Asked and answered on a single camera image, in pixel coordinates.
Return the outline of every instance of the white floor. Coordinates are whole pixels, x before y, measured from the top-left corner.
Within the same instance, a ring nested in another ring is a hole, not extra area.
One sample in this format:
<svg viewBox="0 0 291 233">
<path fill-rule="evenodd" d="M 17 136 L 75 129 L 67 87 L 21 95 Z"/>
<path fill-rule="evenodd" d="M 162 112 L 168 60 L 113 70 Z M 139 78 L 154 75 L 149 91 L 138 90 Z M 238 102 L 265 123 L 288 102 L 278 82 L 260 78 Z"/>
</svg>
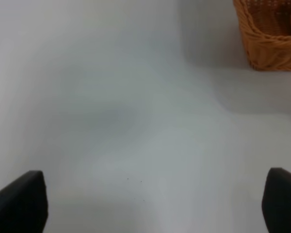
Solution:
<svg viewBox="0 0 291 233">
<path fill-rule="evenodd" d="M 291 73 L 247 65 L 231 0 L 0 0 L 0 189 L 46 233 L 265 233 Z"/>
</svg>

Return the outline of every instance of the woven basket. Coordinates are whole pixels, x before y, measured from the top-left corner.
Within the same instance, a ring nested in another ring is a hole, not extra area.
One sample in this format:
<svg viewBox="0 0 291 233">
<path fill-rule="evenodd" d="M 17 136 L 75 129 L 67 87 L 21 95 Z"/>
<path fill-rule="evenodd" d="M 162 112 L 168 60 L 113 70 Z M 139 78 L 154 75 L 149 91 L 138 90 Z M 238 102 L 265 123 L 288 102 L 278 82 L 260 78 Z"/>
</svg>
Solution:
<svg viewBox="0 0 291 233">
<path fill-rule="evenodd" d="M 291 71 L 291 0 L 233 1 L 250 65 Z"/>
</svg>

